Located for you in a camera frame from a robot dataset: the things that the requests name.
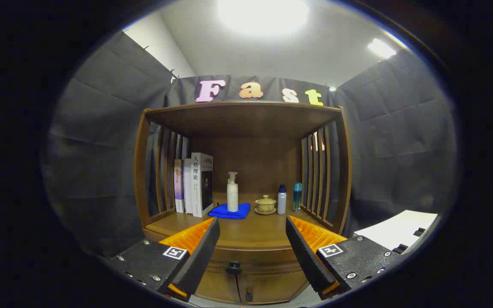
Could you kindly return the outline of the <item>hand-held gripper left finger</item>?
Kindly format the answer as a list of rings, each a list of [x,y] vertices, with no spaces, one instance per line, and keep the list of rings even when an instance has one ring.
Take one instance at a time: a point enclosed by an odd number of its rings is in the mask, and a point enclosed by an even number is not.
[[[220,236],[210,218],[164,240],[141,240],[109,258],[108,267],[157,296],[188,302],[196,293]]]

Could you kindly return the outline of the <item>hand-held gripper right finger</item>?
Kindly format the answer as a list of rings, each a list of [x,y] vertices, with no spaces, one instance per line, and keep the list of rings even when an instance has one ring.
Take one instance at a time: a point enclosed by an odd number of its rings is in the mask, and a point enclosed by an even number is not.
[[[403,261],[401,250],[366,236],[346,239],[291,215],[285,231],[307,281],[322,300],[359,288]]]

